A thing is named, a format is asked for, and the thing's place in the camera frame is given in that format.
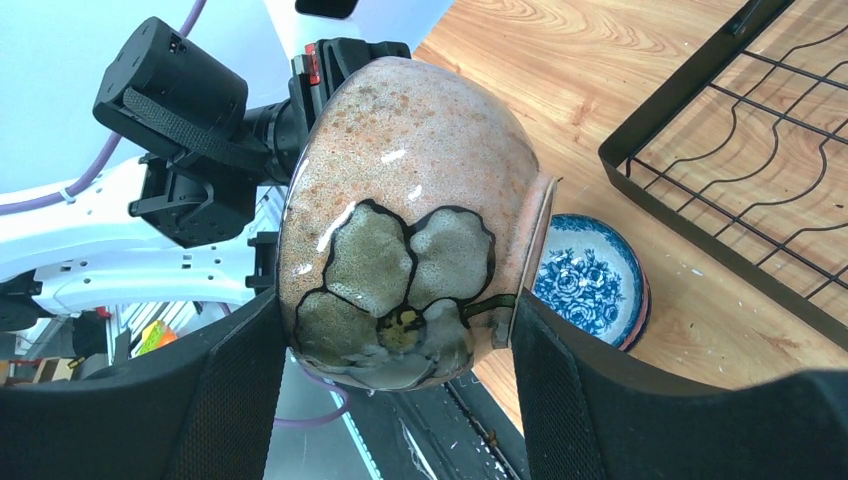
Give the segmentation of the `beige bowl black rim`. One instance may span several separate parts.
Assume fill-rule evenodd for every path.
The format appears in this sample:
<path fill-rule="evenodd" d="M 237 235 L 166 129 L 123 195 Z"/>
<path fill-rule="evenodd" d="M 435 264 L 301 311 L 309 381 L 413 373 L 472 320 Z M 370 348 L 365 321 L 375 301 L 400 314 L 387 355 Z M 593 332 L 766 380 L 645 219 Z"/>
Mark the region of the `beige bowl black rim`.
<path fill-rule="evenodd" d="M 345 80 L 289 187 L 278 298 L 313 374 L 442 384 L 506 346 L 556 190 L 521 122 L 477 83 L 384 57 Z"/>

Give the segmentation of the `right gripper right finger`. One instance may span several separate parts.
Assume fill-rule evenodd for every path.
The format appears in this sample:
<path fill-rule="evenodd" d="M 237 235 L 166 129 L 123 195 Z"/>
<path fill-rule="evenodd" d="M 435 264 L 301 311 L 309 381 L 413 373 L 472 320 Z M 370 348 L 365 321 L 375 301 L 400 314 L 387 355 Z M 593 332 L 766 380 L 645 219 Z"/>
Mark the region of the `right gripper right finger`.
<path fill-rule="evenodd" d="M 517 303 L 512 351 L 535 479 L 843 479 L 847 375 L 740 390 L 669 373 Z"/>

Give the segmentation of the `black wire dish rack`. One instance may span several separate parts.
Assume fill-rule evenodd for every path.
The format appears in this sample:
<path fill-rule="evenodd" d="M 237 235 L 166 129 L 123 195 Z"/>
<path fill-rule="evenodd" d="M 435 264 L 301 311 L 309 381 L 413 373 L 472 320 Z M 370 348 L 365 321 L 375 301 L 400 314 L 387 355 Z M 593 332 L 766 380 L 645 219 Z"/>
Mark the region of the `black wire dish rack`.
<path fill-rule="evenodd" d="M 847 344 L 847 5 L 748 1 L 600 146 L 610 182 Z"/>

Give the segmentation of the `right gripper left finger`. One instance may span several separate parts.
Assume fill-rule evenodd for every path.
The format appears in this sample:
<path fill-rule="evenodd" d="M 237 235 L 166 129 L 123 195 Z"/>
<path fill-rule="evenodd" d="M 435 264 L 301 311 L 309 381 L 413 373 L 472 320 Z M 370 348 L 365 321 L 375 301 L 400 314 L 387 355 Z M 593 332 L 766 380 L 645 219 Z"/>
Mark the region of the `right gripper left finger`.
<path fill-rule="evenodd" d="M 5 479 L 259 479 L 286 343 L 264 292 L 151 353 L 1 391 Z"/>

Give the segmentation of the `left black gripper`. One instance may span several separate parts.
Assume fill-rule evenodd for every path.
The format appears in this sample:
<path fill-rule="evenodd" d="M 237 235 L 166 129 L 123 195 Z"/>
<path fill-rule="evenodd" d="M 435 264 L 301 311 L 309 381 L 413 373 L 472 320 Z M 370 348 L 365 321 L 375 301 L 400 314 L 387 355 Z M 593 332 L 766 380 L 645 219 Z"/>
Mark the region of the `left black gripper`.
<path fill-rule="evenodd" d="M 291 61 L 289 98 L 261 109 L 261 141 L 271 151 L 263 167 L 267 183 L 291 180 L 310 130 L 331 96 L 348 77 L 382 57 L 409 59 L 411 51 L 403 42 L 338 37 L 306 45 Z"/>

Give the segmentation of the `blue floral bowl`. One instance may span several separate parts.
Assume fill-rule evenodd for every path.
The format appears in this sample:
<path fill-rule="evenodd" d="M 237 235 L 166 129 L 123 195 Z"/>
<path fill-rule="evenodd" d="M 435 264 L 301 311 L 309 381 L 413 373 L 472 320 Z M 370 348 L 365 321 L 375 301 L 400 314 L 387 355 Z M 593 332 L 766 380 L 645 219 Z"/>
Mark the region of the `blue floral bowl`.
<path fill-rule="evenodd" d="M 595 338 L 628 352 L 652 310 L 648 278 L 635 251 L 608 224 L 582 214 L 551 217 L 533 294 Z"/>

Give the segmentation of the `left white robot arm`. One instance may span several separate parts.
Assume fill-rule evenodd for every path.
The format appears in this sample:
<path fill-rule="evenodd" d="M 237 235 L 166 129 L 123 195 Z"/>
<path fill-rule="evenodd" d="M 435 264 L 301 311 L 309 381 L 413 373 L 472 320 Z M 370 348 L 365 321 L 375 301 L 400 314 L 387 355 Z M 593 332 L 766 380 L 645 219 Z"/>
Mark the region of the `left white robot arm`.
<path fill-rule="evenodd" d="M 244 232 L 257 191 L 290 183 L 330 95 L 416 44 L 338 34 L 297 14 L 288 97 L 249 108 L 246 82 L 180 28 L 144 20 L 107 67 L 93 113 L 110 130 L 78 180 L 1 208 L 1 328 L 120 301 L 241 303 L 268 287 Z"/>

